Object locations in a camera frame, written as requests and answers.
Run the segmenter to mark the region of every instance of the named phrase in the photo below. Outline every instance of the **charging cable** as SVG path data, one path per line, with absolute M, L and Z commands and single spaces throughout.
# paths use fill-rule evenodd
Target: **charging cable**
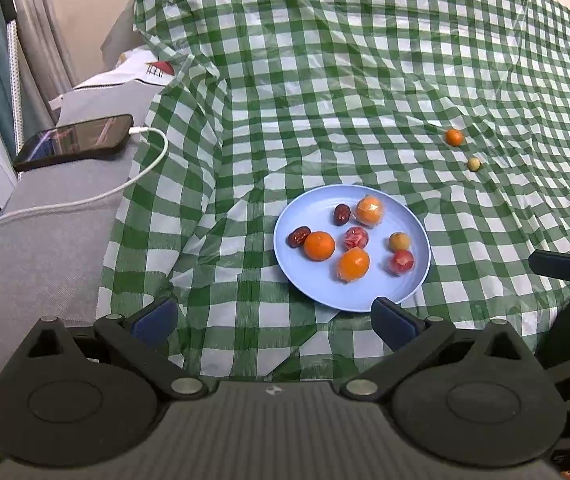
M 0 223 L 4 223 L 7 220 L 12 218 L 21 218 L 23 216 L 27 216 L 30 213 L 44 213 L 44 212 L 52 212 L 52 211 L 62 211 L 65 209 L 91 204 L 92 202 L 98 202 L 98 200 L 102 200 L 107 198 L 108 196 L 114 195 L 116 193 L 120 193 L 126 187 L 132 186 L 136 182 L 138 182 L 141 178 L 143 178 L 147 173 L 152 171 L 160 162 L 163 160 L 163 157 L 167 154 L 167 150 L 169 148 L 169 142 L 167 140 L 167 135 L 164 132 L 159 130 L 158 128 L 152 128 L 149 126 L 135 126 L 129 129 L 129 135 L 136 135 L 142 134 L 144 132 L 154 132 L 160 135 L 163 138 L 163 149 L 161 150 L 160 155 L 156 157 L 156 159 L 145 168 L 145 170 L 141 171 L 137 176 L 133 177 L 132 179 L 128 180 L 127 182 L 121 184 L 114 189 L 106 191 L 105 193 L 101 193 L 100 195 L 92 196 L 89 198 L 84 198 L 82 200 L 76 200 L 74 202 L 63 202 L 60 204 L 51 204 L 51 205 L 39 205 L 36 207 L 28 207 L 26 209 L 18 209 L 16 211 L 12 211 L 11 213 L 7 213 L 4 215 L 0 215 Z

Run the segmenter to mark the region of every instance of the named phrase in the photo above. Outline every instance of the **plastic-wrapped red fruit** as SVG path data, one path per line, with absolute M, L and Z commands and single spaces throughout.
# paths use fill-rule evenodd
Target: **plastic-wrapped red fruit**
M 389 259 L 389 271 L 400 276 L 414 267 L 414 254 L 405 249 L 399 249 Z
M 362 227 L 350 227 L 343 238 L 343 245 L 348 251 L 354 247 L 364 249 L 367 242 L 369 242 L 369 235 Z

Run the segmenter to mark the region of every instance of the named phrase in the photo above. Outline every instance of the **small round yellow fruit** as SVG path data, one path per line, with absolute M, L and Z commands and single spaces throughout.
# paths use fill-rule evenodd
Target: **small round yellow fruit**
M 470 171 L 478 171 L 481 168 L 481 161 L 478 160 L 475 156 L 468 160 L 468 170 Z
M 398 251 L 400 249 L 407 251 L 409 249 L 409 244 L 409 236 L 405 233 L 394 233 L 389 237 L 389 248 L 393 251 Z

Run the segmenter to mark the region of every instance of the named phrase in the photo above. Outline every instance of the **silver screw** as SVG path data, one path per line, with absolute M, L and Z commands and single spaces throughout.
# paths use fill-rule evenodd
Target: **silver screw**
M 172 390 L 177 394 L 197 394 L 202 387 L 203 383 L 193 377 L 181 377 L 180 379 L 176 379 L 172 382 Z
M 373 395 L 379 389 L 376 383 L 367 379 L 354 379 L 353 381 L 348 382 L 345 387 L 352 395 L 357 395 L 359 397 Z

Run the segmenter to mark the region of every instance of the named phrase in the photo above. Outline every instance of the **phone screen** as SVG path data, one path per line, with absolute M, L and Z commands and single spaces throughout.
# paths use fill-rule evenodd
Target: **phone screen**
M 57 155 L 74 155 L 100 148 L 115 148 L 124 136 L 127 136 L 131 126 L 131 116 L 123 115 L 44 130 L 25 143 L 15 163 L 34 162 Z

